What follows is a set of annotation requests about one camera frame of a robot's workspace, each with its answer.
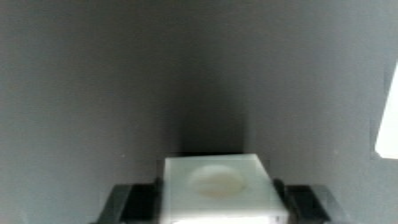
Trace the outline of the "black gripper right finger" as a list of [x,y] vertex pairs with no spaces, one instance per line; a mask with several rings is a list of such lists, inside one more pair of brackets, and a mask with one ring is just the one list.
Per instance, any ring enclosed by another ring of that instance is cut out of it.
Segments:
[[346,214],[323,185],[287,185],[289,224],[346,224]]

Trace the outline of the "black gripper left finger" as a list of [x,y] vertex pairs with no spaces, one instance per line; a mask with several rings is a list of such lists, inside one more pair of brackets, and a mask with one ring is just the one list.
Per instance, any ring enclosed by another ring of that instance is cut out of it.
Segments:
[[157,200],[154,183],[115,185],[90,224],[157,224]]

